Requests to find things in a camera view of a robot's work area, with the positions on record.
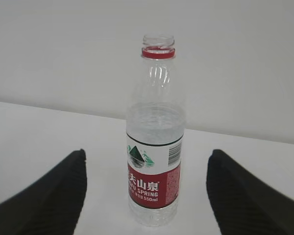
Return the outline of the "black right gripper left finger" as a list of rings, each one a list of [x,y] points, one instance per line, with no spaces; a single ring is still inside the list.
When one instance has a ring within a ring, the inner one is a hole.
[[[0,203],[0,235],[74,234],[86,191],[86,153],[80,149]]]

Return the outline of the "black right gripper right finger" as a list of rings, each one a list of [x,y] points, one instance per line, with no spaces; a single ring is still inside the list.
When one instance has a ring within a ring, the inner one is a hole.
[[[220,149],[208,159],[206,191],[223,235],[294,235],[294,200]]]

